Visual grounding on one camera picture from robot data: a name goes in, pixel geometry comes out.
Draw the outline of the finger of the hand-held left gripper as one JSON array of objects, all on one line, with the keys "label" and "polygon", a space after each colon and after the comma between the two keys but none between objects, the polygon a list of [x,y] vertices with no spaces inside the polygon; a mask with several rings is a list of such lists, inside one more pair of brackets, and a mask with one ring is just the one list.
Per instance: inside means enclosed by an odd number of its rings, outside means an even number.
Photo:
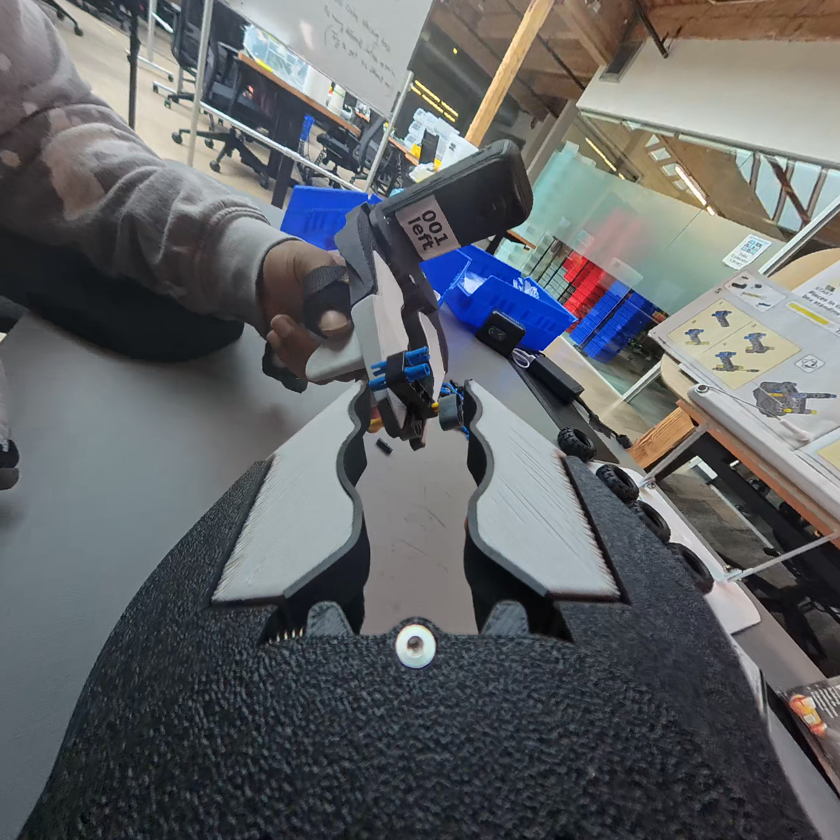
[{"label": "finger of the hand-held left gripper", "polygon": [[411,350],[403,322],[403,291],[381,255],[373,255],[370,293],[354,303],[354,337],[360,345],[368,382],[373,363]]},{"label": "finger of the hand-held left gripper", "polygon": [[448,346],[437,311],[420,311],[418,322],[423,331],[422,347],[427,352],[427,359],[420,364],[425,364],[429,369],[429,375],[421,382],[429,394],[430,403],[434,404],[438,402],[442,386],[448,378]]}]

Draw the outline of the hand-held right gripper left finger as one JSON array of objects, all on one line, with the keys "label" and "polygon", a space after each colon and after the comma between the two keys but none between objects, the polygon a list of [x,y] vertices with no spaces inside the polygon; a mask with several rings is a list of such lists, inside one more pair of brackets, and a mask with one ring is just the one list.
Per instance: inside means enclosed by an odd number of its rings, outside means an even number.
[{"label": "hand-held right gripper left finger", "polygon": [[349,386],[275,450],[212,602],[288,601],[352,550],[369,407],[367,387]]}]

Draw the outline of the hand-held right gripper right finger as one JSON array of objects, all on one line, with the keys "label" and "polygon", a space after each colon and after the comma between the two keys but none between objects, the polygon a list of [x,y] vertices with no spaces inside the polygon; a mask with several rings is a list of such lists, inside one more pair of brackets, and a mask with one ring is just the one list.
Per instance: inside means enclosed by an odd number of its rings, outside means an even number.
[{"label": "hand-held right gripper right finger", "polygon": [[464,386],[467,533],[479,554],[537,596],[618,601],[621,589],[556,444],[477,381]]}]

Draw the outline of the black beam toy assembly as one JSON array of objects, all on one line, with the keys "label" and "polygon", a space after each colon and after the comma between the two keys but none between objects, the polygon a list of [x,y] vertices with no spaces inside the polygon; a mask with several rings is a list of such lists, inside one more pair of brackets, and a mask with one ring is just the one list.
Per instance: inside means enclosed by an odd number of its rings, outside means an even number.
[{"label": "black beam toy assembly", "polygon": [[429,348],[393,353],[373,363],[369,387],[381,429],[412,450],[424,448],[426,424],[438,405]]}]

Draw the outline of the person's left forearm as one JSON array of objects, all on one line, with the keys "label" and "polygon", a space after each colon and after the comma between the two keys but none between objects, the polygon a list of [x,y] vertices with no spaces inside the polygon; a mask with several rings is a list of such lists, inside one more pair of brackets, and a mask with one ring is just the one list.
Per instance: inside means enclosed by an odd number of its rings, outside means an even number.
[{"label": "person's left forearm", "polygon": [[80,78],[36,3],[2,2],[1,28],[2,229],[265,333],[264,260],[292,237],[153,152]]}]

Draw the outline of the person's left hand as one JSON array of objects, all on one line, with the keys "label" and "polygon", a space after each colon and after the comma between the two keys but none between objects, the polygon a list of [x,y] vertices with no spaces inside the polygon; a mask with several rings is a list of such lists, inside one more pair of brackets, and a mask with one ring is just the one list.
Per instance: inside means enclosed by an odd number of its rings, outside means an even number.
[{"label": "person's left hand", "polygon": [[296,377],[306,380],[306,368],[313,352],[323,341],[338,341],[352,333],[353,324],[345,306],[318,308],[318,332],[308,328],[303,318],[303,282],[314,270],[340,266],[342,281],[347,280],[345,263],[337,251],[325,251],[297,239],[287,239],[265,256],[259,281],[259,305],[264,330],[279,362]]}]

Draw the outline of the black device with display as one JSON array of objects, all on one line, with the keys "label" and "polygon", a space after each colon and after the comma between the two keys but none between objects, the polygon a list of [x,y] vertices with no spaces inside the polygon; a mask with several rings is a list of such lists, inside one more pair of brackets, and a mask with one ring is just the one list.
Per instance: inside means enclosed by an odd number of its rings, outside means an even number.
[{"label": "black device with display", "polygon": [[525,336],[525,327],[498,309],[490,312],[475,333],[479,342],[504,358],[512,356]]}]

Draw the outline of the blue plastic bin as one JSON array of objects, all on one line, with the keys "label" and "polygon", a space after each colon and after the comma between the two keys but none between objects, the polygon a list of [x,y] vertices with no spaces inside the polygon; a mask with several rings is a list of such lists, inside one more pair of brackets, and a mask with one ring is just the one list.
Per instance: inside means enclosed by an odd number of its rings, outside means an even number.
[{"label": "blue plastic bin", "polygon": [[471,265],[443,292],[442,302],[473,334],[490,312],[498,309],[525,327],[522,347],[545,350],[572,329],[577,318],[553,297],[543,301],[520,293],[511,285],[514,277],[520,277],[517,271]]},{"label": "blue plastic bin", "polygon": [[[280,230],[327,250],[336,249],[335,234],[344,226],[346,215],[355,207],[375,204],[380,197],[341,188],[296,185],[280,224]],[[490,276],[501,278],[500,261],[470,245],[423,262],[422,269],[438,294],[455,310],[466,310],[472,295]]]}]

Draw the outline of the wooden top table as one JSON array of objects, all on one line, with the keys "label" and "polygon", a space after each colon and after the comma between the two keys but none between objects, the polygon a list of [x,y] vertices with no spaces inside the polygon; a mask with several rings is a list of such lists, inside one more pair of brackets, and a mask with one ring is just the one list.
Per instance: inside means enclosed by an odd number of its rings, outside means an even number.
[{"label": "wooden top table", "polygon": [[807,479],[792,464],[791,454],[774,454],[767,443],[730,429],[707,408],[692,399],[679,399],[677,408],[630,448],[630,455],[648,472],[663,469],[667,458],[675,463],[689,446],[704,436],[714,438],[735,459],[789,503],[823,537],[838,540],[838,484],[828,479]]}]

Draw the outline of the stack of blue red crates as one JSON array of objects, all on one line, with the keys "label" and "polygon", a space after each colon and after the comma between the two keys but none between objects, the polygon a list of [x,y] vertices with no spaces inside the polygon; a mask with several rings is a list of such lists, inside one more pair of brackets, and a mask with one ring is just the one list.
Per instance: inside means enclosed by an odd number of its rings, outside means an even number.
[{"label": "stack of blue red crates", "polygon": [[592,361],[614,362],[656,323],[661,311],[637,291],[641,275],[612,257],[605,267],[572,250],[561,266],[560,304],[574,317],[572,344]]}]

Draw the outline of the toy instruction booklet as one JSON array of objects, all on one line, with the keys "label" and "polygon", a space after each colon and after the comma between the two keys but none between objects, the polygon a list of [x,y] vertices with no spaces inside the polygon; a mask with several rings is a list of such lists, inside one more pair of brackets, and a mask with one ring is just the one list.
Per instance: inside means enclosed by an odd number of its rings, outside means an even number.
[{"label": "toy instruction booklet", "polygon": [[692,398],[756,448],[838,480],[838,274],[795,290],[745,270],[667,318],[654,339]]}]

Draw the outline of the black office chair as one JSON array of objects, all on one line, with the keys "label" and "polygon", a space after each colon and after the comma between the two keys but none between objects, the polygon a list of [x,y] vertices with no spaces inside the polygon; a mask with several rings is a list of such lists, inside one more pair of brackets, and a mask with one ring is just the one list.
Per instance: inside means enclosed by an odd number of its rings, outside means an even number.
[{"label": "black office chair", "polygon": [[[202,1],[180,2],[180,13],[172,38],[172,53],[178,67],[183,70],[198,72],[204,6]],[[213,3],[203,81],[196,88],[202,89],[202,101],[205,104],[230,117],[235,115],[235,107],[243,106],[242,114],[235,116],[235,119],[255,126],[251,119],[256,115],[255,107],[245,105],[245,96],[237,92],[238,54],[244,47],[248,24],[247,19],[231,7],[222,2]],[[209,163],[211,170],[219,173],[222,159],[237,152],[241,162],[257,174],[260,186],[267,188],[270,183],[268,166],[249,148],[253,138],[237,131],[231,124],[223,125],[223,119],[213,113],[207,117],[209,128],[199,130],[197,136],[203,139],[209,150],[214,150],[215,144],[219,144],[217,157]]]}]

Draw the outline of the monster truck toy box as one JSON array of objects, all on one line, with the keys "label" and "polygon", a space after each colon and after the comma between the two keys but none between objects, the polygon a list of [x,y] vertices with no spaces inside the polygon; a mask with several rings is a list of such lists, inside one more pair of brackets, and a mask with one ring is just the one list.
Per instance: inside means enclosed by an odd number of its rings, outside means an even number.
[{"label": "monster truck toy box", "polygon": [[763,680],[769,708],[839,795],[839,675],[776,689]]}]

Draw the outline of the black light stand pole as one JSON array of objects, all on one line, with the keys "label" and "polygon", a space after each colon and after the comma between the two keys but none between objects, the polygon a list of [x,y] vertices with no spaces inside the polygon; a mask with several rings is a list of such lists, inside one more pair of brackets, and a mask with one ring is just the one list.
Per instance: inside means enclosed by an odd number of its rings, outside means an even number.
[{"label": "black light stand pole", "polygon": [[137,86],[140,58],[140,16],[144,7],[142,1],[125,1],[122,6],[126,10],[129,36],[129,91],[128,91],[128,125],[135,129],[137,114]]}]

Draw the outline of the wooden post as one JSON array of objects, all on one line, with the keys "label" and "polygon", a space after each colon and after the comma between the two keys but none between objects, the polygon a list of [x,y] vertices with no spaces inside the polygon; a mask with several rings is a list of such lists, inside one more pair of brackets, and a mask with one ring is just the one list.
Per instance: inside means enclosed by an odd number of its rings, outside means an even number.
[{"label": "wooden post", "polygon": [[469,125],[465,135],[468,143],[477,148],[482,145],[512,82],[515,81],[534,39],[539,35],[553,6],[554,1],[531,1],[529,4],[479,105],[476,116]]}]

